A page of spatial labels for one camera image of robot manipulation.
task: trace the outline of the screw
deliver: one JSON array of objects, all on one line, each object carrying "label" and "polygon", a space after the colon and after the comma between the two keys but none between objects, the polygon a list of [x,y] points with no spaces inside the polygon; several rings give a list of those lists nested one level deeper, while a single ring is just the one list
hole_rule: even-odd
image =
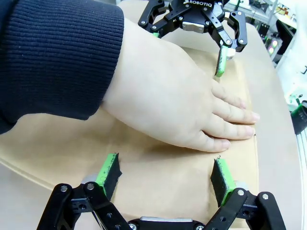
[{"label": "screw", "polygon": [[244,195],[243,190],[239,190],[239,191],[238,191],[238,194],[239,194],[240,196],[243,196],[243,195]]},{"label": "screw", "polygon": [[131,228],[132,230],[136,230],[136,229],[137,229],[135,224],[129,224],[129,226],[130,226],[130,228]]},{"label": "screw", "polygon": [[202,225],[199,225],[199,226],[196,227],[195,230],[203,230],[203,226],[202,226]]},{"label": "screw", "polygon": [[94,185],[93,184],[88,184],[87,185],[87,189],[88,190],[93,190],[94,189]]},{"label": "screw", "polygon": [[267,194],[263,194],[263,195],[262,195],[262,198],[265,199],[265,200],[267,200],[267,199],[269,199],[269,196],[268,196]]},{"label": "screw", "polygon": [[62,187],[61,187],[61,192],[66,192],[67,191],[67,189],[68,189],[68,187],[66,186],[66,185],[63,185]]}]

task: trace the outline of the pinky finger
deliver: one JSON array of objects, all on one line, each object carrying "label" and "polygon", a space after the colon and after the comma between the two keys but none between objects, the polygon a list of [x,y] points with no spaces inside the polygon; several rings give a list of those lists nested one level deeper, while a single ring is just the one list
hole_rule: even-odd
[{"label": "pinky finger", "polygon": [[212,138],[200,131],[190,148],[206,152],[222,152],[230,147],[230,141],[227,139]]}]

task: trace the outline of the sweater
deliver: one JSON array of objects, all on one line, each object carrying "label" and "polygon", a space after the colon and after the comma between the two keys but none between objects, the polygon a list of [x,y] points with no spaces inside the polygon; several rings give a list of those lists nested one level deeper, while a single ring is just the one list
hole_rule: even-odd
[{"label": "sweater", "polygon": [[18,0],[0,34],[0,133],[25,114],[93,115],[112,80],[123,29],[115,5]]}]

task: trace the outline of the ribbed cuff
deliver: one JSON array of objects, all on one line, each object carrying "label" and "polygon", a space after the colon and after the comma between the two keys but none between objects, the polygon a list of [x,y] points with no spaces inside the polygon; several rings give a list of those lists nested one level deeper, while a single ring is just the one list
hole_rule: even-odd
[{"label": "ribbed cuff", "polygon": [[94,114],[111,82],[121,9],[93,0],[19,0],[0,44],[0,110],[77,119]]}]

